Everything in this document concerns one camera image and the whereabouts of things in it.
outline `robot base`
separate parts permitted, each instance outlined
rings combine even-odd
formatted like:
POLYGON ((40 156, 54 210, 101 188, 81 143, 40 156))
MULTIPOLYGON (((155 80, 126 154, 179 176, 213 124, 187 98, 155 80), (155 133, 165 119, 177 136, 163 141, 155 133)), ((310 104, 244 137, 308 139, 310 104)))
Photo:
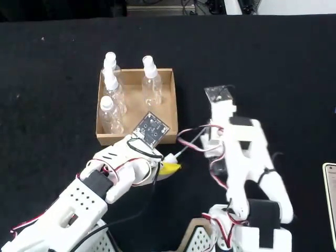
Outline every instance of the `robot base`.
MULTIPOLYGON (((99 220, 93 230, 103 225, 105 222, 99 220)), ((76 252, 116 252, 118 249, 113 247, 111 239, 113 238, 108 235, 107 229, 104 229, 87 239, 76 252)))
POLYGON ((284 228, 274 229, 273 248, 259 248, 259 228, 235 226, 233 243, 236 252, 291 252, 292 234, 284 228))

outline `phone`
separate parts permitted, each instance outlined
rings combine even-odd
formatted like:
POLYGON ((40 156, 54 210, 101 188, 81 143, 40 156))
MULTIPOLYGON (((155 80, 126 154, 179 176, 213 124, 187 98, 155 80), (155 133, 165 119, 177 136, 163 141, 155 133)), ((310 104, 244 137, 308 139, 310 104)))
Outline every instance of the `phone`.
POLYGON ((323 177, 325 192, 327 195, 330 227, 332 234, 332 242, 336 250, 336 164, 325 163, 323 164, 323 177))

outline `black circuit board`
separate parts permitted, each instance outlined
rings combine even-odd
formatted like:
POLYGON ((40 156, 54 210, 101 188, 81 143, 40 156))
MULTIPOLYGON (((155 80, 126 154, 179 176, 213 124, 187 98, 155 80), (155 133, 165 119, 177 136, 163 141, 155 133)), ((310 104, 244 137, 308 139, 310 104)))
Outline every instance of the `black circuit board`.
POLYGON ((138 126, 135 127, 133 133, 142 139, 151 149, 154 149, 168 133, 169 129, 170 128, 152 112, 148 112, 138 126))

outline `bottle cap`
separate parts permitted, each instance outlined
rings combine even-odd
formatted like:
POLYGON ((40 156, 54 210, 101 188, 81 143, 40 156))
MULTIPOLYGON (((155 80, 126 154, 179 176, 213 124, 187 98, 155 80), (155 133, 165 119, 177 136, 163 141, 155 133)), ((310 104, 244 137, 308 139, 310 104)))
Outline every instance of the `bottle cap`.
POLYGON ((116 66, 117 66, 117 60, 116 60, 116 54, 109 51, 106 55, 105 55, 105 60, 104 60, 104 68, 112 68, 113 70, 115 70, 116 66))
POLYGON ((104 74, 104 83, 106 86, 107 90, 114 90, 118 87, 119 83, 117 78, 115 77, 112 69, 110 68, 105 68, 103 70, 103 74, 104 74))
POLYGON ((147 55, 142 58, 143 62, 143 70, 145 71, 145 75, 149 79, 153 79, 157 76, 158 69, 156 68, 156 65, 154 64, 153 57, 150 55, 147 55))
POLYGON ((100 100, 100 109, 104 112, 108 112, 113 108, 113 101, 109 96, 103 96, 100 100))

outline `white bottle cap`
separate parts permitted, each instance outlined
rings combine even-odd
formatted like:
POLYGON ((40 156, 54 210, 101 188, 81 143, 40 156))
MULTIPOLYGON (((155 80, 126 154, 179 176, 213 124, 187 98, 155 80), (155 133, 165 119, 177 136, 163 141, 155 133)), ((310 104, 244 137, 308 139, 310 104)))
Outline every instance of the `white bottle cap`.
POLYGON ((149 79, 153 79, 157 76, 158 69, 156 68, 156 65, 154 64, 153 57, 150 55, 147 55, 142 58, 143 62, 143 70, 145 71, 145 75, 149 79))
POLYGON ((100 109, 104 112, 108 112, 113 108, 113 101, 109 96, 103 96, 100 100, 100 109))
POLYGON ((117 66, 117 60, 116 60, 116 54, 109 51, 106 55, 105 55, 105 60, 104 60, 104 68, 112 68, 113 70, 115 70, 116 66, 117 66))
POLYGON ((111 68, 103 70, 104 82, 107 90, 114 90, 118 87, 119 83, 111 68))
POLYGON ((178 161, 176 159, 176 157, 174 156, 173 153, 169 153, 167 156, 164 157, 163 160, 164 163, 170 163, 170 164, 177 164, 178 161))

